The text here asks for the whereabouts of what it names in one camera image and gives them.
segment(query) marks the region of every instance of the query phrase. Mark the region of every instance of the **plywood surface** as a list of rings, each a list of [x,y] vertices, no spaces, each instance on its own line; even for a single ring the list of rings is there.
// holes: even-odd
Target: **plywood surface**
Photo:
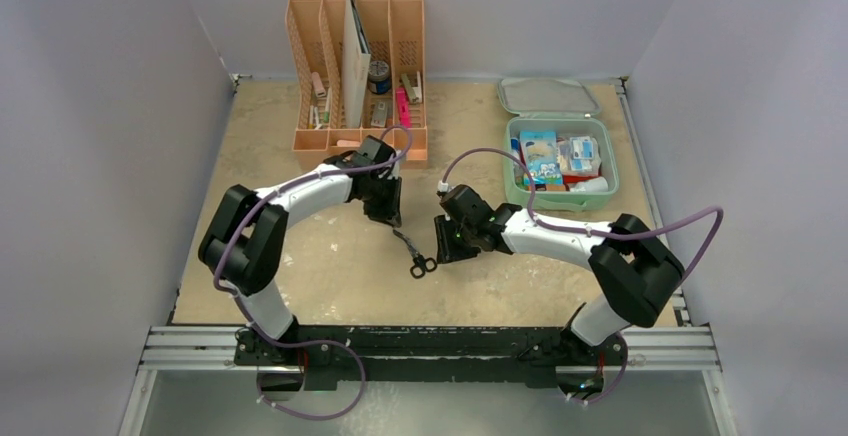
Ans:
[[[436,183],[469,148],[500,147],[512,117],[494,84],[429,83],[430,168],[402,171],[403,228],[422,253],[436,254],[433,218],[440,214]],[[603,210],[545,212],[576,220],[610,221],[622,212],[650,220],[648,204],[624,114],[611,85],[591,86],[603,107],[621,188]],[[237,323],[233,302],[212,287],[212,275],[194,252],[226,189],[271,186],[298,176],[291,153],[298,109],[296,83],[249,81],[239,86],[209,192],[198,222],[174,315],[175,323]],[[492,206],[504,200],[496,155],[466,158],[452,183],[471,185]],[[280,292],[302,323],[432,325],[562,325],[600,288],[576,266],[538,256],[482,254],[442,265],[420,280],[411,259],[387,226],[369,221],[362,204],[330,208],[286,235],[276,277]],[[676,325],[667,307],[658,325]]]

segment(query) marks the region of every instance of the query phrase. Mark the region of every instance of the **green storage box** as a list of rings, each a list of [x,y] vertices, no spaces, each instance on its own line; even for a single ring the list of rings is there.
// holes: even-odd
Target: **green storage box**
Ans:
[[[539,191],[534,208],[600,209],[618,191],[618,169],[609,132],[594,118],[600,114],[601,106],[583,84],[567,79],[507,78],[498,83],[498,97],[507,111],[517,115],[506,125],[504,149],[507,151],[512,151],[510,139],[517,138],[521,131],[587,134],[598,141],[601,176],[607,179],[609,190],[598,193]],[[506,200],[525,206],[530,192],[515,184],[512,160],[503,158],[503,161]]]

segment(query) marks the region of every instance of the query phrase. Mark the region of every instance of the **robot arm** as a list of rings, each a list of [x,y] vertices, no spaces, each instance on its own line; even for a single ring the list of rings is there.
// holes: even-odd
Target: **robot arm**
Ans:
[[[560,226],[583,226],[587,232],[581,235],[542,228],[518,205],[504,203],[492,209],[466,185],[442,194],[440,205],[446,216],[435,221],[439,264],[499,251],[536,254],[591,270],[603,294],[579,309],[567,328],[589,346],[598,346],[630,325],[653,326],[683,276],[683,265],[657,238],[623,242],[589,235],[590,229],[619,234],[647,231],[635,216],[623,214],[611,223],[538,216]]]
[[[274,281],[286,231],[316,212],[354,199],[364,202],[364,212],[369,219],[392,227],[400,226],[398,163],[352,175],[330,173],[384,163],[394,155],[391,146],[368,137],[357,151],[329,158],[306,178],[298,178],[308,179],[312,174],[312,181],[286,182],[256,191],[233,186],[224,194],[201,241],[200,260],[214,272],[238,223],[262,198],[275,193],[277,196],[250,222],[252,234],[249,237],[238,235],[236,246],[225,263],[221,284],[236,291],[244,309],[266,334],[280,339],[295,322]]]

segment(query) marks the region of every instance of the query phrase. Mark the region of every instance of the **scissors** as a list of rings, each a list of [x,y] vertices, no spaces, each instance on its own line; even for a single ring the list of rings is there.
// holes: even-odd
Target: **scissors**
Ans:
[[[436,260],[433,258],[425,258],[412,244],[412,240],[409,239],[405,234],[401,233],[397,229],[392,228],[392,234],[402,239],[404,243],[406,243],[406,249],[409,251],[409,255],[412,256],[412,267],[409,268],[409,274],[412,275],[415,279],[421,279],[427,273],[432,273],[439,267],[436,264]]]

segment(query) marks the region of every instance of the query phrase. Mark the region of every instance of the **white wall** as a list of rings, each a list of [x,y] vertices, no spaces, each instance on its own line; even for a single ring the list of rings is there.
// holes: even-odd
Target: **white wall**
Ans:
[[[0,434],[115,434],[228,79],[188,0],[0,0]]]
[[[848,427],[846,42],[848,0],[675,0],[629,86],[665,221],[727,210],[685,292],[743,434]]]
[[[231,72],[294,75],[288,0],[191,0]],[[672,0],[425,0],[431,76],[629,74]]]

